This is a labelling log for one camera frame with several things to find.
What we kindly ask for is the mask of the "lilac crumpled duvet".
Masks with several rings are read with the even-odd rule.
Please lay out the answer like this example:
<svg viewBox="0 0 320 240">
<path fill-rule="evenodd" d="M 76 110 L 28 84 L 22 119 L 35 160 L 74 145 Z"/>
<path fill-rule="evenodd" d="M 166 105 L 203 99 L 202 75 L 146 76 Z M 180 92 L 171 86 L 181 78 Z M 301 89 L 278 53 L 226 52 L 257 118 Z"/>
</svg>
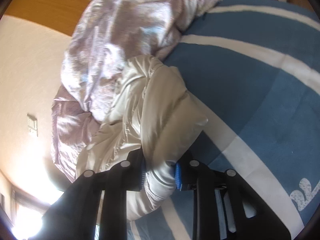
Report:
<svg viewBox="0 0 320 240">
<path fill-rule="evenodd" d="M 55 166 L 74 181 L 78 155 L 116 96 L 127 59 L 166 58 L 196 17 L 221 0 L 93 0 L 65 51 L 52 104 Z"/>
</svg>

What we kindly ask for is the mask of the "blue white striped bedsheet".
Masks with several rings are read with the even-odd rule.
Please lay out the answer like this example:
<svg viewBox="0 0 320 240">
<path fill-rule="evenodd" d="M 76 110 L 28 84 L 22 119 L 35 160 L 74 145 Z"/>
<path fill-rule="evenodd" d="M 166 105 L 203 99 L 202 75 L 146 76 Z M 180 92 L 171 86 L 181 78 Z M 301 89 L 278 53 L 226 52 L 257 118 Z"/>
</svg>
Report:
<svg viewBox="0 0 320 240">
<path fill-rule="evenodd" d="M 294 239 L 319 210 L 319 18 L 275 0 L 224 0 L 165 59 L 208 116 L 190 147 L 234 169 Z"/>
</svg>

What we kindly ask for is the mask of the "white puffer down jacket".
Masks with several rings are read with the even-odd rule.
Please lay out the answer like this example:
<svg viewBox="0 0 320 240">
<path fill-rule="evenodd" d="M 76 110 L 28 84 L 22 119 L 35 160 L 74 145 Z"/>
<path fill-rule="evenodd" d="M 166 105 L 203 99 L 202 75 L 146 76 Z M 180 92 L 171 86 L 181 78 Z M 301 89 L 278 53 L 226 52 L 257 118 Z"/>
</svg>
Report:
<svg viewBox="0 0 320 240">
<path fill-rule="evenodd" d="M 207 121 L 176 67 L 150 55 L 132 57 L 125 64 L 111 109 L 78 156 L 76 175 L 109 170 L 129 152 L 142 149 L 143 188 L 127 194 L 127 220 L 137 220 L 172 195 L 174 165 Z"/>
</svg>

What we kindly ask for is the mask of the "white wall switch plate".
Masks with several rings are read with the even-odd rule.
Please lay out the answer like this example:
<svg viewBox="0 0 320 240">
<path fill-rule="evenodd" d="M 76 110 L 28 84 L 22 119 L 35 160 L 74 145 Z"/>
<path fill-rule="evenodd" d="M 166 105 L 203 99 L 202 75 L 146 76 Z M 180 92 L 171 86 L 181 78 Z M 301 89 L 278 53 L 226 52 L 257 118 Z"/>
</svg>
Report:
<svg viewBox="0 0 320 240">
<path fill-rule="evenodd" d="M 33 115 L 27 114 L 27 125 L 29 134 L 38 137 L 37 119 Z"/>
</svg>

